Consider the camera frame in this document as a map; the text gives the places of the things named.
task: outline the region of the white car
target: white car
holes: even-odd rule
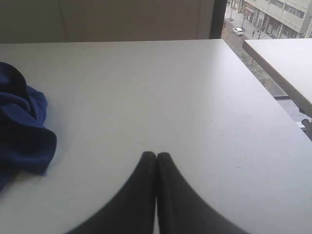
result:
[[[244,35],[244,30],[242,28],[232,28],[232,31],[239,36]]]

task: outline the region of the table surface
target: table surface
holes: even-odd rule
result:
[[[243,47],[312,117],[312,39],[246,40]]]
[[[46,176],[0,194],[6,234],[63,234],[105,205],[143,151],[252,234],[311,234],[312,144],[222,40],[1,44],[49,101]]]

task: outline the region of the building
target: building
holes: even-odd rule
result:
[[[231,0],[230,6],[272,38],[312,38],[312,0]]]

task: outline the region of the road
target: road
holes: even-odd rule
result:
[[[233,25],[224,19],[221,38],[230,46],[254,76],[263,84],[272,96],[285,95],[281,88],[274,82],[262,67],[243,49],[243,41],[248,39],[245,35],[238,36],[232,32]]]

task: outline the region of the blue towel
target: blue towel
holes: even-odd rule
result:
[[[47,101],[13,66],[0,62],[0,191],[18,171],[42,175],[56,135],[43,126]]]

